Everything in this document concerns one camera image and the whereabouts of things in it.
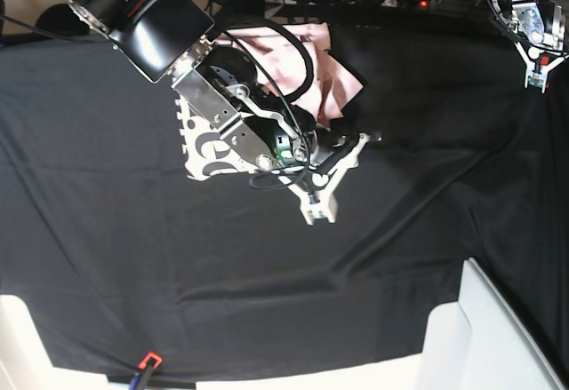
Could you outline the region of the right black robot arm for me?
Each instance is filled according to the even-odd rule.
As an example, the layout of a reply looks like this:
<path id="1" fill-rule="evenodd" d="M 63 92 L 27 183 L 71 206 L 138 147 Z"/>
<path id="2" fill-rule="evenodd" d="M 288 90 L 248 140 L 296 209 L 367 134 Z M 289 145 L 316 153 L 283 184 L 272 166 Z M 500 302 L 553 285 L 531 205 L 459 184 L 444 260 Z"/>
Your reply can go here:
<path id="1" fill-rule="evenodd" d="M 259 190 L 295 194 L 308 224 L 337 219 L 336 188 L 371 138 L 332 125 L 362 86 L 319 59 L 325 27 L 215 20 L 193 0 L 68 4 L 148 81 L 171 79 L 190 179 L 247 173 Z"/>

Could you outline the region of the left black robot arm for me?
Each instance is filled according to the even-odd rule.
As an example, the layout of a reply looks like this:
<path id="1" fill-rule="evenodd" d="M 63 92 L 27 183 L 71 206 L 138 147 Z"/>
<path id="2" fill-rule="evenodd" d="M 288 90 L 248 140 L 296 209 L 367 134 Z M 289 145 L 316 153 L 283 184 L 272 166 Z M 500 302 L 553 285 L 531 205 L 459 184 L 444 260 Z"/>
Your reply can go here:
<path id="1" fill-rule="evenodd" d="M 525 63 L 524 86 L 544 93 L 549 76 L 568 61 L 565 15 L 551 0 L 485 0 L 493 23 Z"/>

